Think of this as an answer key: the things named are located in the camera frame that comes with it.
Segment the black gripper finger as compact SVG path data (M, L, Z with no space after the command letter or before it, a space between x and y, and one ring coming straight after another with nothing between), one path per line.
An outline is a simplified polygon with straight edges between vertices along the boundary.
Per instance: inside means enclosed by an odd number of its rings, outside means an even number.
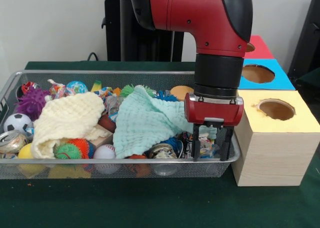
M199 140L199 124L193 125L192 133L192 157L197 160L200 157L201 142Z
M234 129L231 127L226 129L226 133L224 136L224 140L220 147L220 160L226 161L229 159L230 156L230 147L232 143L232 136L234 134Z

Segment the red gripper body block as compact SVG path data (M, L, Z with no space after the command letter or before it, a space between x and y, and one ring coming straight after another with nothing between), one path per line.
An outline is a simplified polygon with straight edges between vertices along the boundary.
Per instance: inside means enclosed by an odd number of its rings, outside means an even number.
M186 94L184 98L184 115L189 123L234 127L240 123L243 113L244 100L239 96L216 99Z

